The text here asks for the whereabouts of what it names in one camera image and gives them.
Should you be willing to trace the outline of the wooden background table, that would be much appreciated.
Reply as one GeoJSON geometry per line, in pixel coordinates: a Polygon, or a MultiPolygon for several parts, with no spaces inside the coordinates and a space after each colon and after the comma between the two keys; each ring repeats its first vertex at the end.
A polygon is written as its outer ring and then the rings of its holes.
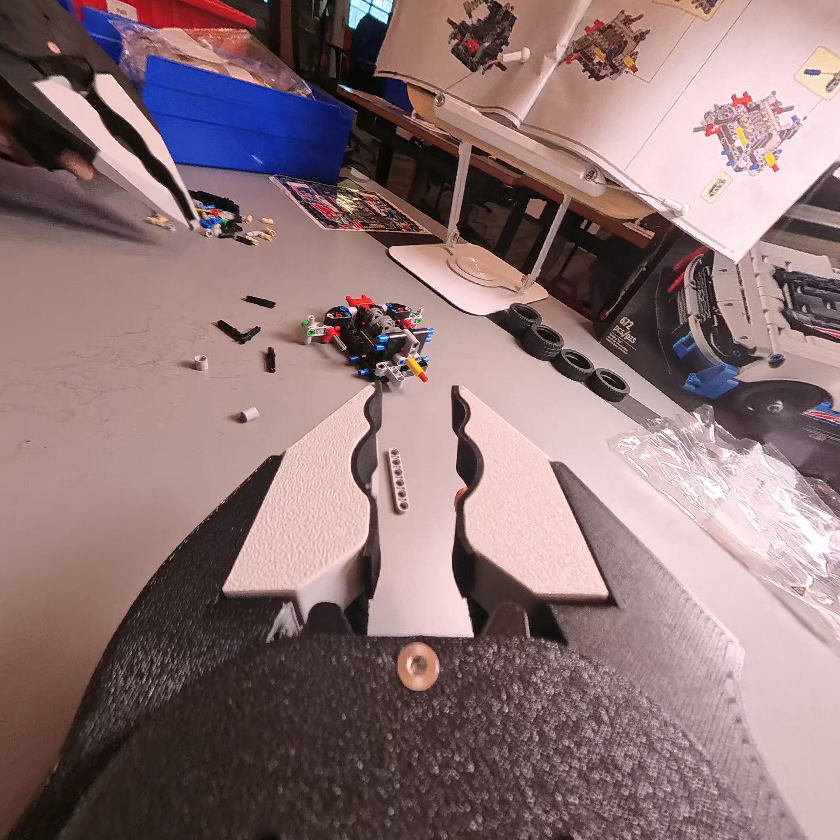
{"type": "MultiPolygon", "coordinates": [[[[377,185],[446,225],[454,197],[457,140],[371,93],[343,85],[336,93],[357,111],[356,127],[362,141],[373,144],[371,159],[361,169],[377,185]]],[[[469,241],[508,259],[516,248],[520,227],[531,225],[530,251],[523,254],[522,261],[513,261],[530,267],[566,197],[570,204],[560,223],[561,239],[596,256],[615,240],[626,243],[633,253],[645,253],[672,228],[634,198],[578,197],[570,187],[542,182],[475,150],[469,161],[459,229],[469,241]]]]}

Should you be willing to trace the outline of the pile of small lego pieces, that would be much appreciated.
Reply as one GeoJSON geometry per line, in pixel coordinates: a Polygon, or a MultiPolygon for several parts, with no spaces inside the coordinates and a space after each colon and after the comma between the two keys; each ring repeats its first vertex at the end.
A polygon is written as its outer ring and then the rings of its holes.
{"type": "Polygon", "coordinates": [[[186,213],[185,228],[213,240],[233,240],[247,246],[271,242],[277,236],[274,221],[242,213],[231,199],[205,191],[184,194],[192,204],[186,213]]]}

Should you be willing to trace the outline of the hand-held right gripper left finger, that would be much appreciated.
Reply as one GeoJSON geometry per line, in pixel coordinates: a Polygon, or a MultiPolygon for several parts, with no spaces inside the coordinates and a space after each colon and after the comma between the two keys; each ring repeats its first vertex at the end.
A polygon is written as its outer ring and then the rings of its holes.
{"type": "Polygon", "coordinates": [[[229,598],[278,597],[306,622],[326,602],[373,598],[381,569],[373,479],[382,389],[367,385],[288,447],[223,585],[229,598]]]}

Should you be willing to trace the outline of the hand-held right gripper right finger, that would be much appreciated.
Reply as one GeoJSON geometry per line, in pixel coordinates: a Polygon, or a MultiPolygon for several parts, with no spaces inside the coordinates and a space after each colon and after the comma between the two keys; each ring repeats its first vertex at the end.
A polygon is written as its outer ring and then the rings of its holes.
{"type": "Polygon", "coordinates": [[[512,604],[533,634],[557,634],[551,608],[603,607],[611,593],[554,462],[462,385],[451,389],[456,470],[453,574],[474,634],[512,604]]]}

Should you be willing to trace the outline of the lego set box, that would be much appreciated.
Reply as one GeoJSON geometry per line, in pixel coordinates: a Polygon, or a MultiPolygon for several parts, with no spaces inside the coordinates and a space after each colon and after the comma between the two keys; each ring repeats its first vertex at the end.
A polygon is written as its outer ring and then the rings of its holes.
{"type": "Polygon", "coordinates": [[[602,344],[683,408],[838,490],[835,161],[740,260],[669,231],[602,311],[602,344]]]}

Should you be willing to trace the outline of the person's left hand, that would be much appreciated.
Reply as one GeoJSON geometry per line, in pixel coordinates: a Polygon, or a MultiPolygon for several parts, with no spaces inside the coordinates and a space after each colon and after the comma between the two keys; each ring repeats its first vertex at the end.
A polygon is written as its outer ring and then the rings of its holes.
{"type": "MultiPolygon", "coordinates": [[[[1,157],[16,165],[25,167],[40,167],[29,152],[21,146],[12,135],[12,128],[17,116],[5,103],[1,103],[1,157]]],[[[90,181],[94,178],[95,168],[73,150],[63,150],[57,157],[59,169],[71,173],[77,179],[90,181]]]]}

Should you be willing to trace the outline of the lego instruction booklet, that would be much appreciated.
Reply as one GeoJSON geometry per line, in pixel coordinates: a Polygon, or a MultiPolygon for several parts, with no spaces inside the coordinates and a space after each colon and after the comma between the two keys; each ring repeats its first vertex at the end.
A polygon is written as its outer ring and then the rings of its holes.
{"type": "Polygon", "coordinates": [[[590,162],[740,259],[838,159],[839,3],[396,2],[376,74],[590,162]]]}

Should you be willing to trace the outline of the partly built lego model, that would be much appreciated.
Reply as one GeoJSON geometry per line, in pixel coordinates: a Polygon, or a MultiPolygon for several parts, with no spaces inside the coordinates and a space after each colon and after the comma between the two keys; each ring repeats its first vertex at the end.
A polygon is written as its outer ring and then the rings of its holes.
{"type": "Polygon", "coordinates": [[[424,322],[423,307],[348,296],[345,305],[327,310],[322,318],[308,315],[300,329],[302,343],[338,348],[367,381],[393,388],[412,378],[428,381],[426,351],[435,330],[424,322]]]}

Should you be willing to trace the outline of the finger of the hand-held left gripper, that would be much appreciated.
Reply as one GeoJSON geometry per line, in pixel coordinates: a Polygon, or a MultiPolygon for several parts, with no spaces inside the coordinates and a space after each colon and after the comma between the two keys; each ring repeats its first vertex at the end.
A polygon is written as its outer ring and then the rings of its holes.
{"type": "Polygon", "coordinates": [[[111,136],[117,172],[164,215],[186,225],[192,204],[170,152],[150,118],[115,76],[94,72],[87,102],[111,136]]]}
{"type": "Polygon", "coordinates": [[[148,200],[170,219],[196,228],[192,198],[162,137],[113,76],[94,76],[86,92],[66,77],[34,82],[39,96],[93,152],[93,167],[148,200]]]}

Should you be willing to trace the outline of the white book stand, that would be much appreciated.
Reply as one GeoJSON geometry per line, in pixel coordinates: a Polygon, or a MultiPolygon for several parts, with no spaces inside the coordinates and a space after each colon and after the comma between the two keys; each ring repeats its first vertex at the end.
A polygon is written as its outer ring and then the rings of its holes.
{"type": "Polygon", "coordinates": [[[512,303],[533,303],[548,296],[538,284],[543,263],[573,201],[595,208],[595,200],[622,187],[609,183],[592,163],[569,152],[538,142],[519,129],[494,121],[443,89],[432,98],[430,91],[409,85],[409,98],[422,107],[432,107],[433,123],[459,141],[458,168],[450,206],[447,234],[441,245],[393,246],[390,257],[452,306],[475,316],[501,311],[512,303]],[[468,243],[459,233],[459,218],[466,194],[472,152],[475,147],[494,153],[537,186],[561,196],[560,208],[540,246],[533,268],[523,272],[487,248],[468,243]]]}

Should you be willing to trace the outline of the plastic bags in bin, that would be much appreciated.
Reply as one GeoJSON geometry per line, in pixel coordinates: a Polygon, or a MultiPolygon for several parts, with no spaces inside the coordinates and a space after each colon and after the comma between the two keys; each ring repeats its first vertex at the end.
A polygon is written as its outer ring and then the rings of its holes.
{"type": "Polygon", "coordinates": [[[263,88],[313,99],[309,84],[245,29],[153,28],[127,18],[112,26],[122,42],[119,67],[137,88],[148,76],[151,57],[263,88]]]}

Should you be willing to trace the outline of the blue storage bin with bags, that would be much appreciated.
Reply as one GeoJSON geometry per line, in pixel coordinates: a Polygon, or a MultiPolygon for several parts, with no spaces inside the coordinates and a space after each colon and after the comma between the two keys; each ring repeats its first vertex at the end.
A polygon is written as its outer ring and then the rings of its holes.
{"type": "Polygon", "coordinates": [[[150,59],[143,103],[177,164],[336,182],[356,111],[315,87],[311,98],[150,59]]]}

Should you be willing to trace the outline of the grey lego beam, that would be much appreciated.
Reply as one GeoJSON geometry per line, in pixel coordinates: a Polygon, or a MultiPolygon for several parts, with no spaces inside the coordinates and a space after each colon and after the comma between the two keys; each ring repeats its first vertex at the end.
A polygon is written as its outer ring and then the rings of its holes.
{"type": "Polygon", "coordinates": [[[394,510],[397,515],[404,515],[410,510],[410,498],[406,487],[402,454],[398,448],[392,447],[386,450],[385,456],[391,481],[394,510]]]}

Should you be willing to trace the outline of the red storage bin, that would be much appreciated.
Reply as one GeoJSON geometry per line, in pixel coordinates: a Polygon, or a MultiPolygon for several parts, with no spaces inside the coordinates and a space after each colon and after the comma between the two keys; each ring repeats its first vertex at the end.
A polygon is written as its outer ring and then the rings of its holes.
{"type": "Polygon", "coordinates": [[[247,28],[256,20],[221,1],[72,1],[75,12],[96,9],[155,28],[247,28]]]}

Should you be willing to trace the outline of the empty clear plastic bags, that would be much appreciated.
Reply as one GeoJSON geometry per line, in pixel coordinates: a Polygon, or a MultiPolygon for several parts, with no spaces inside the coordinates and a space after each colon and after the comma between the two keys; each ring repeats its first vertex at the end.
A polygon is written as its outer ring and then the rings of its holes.
{"type": "Polygon", "coordinates": [[[776,447],[735,438],[709,405],[608,444],[838,651],[838,515],[776,447]]]}

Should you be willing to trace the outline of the lego sticker sheet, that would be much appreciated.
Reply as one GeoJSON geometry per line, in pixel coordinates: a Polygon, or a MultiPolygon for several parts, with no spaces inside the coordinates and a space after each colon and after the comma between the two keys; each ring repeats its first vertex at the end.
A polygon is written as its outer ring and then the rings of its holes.
{"type": "Polygon", "coordinates": [[[377,192],[272,175],[269,181],[324,230],[427,235],[429,231],[377,192]]]}

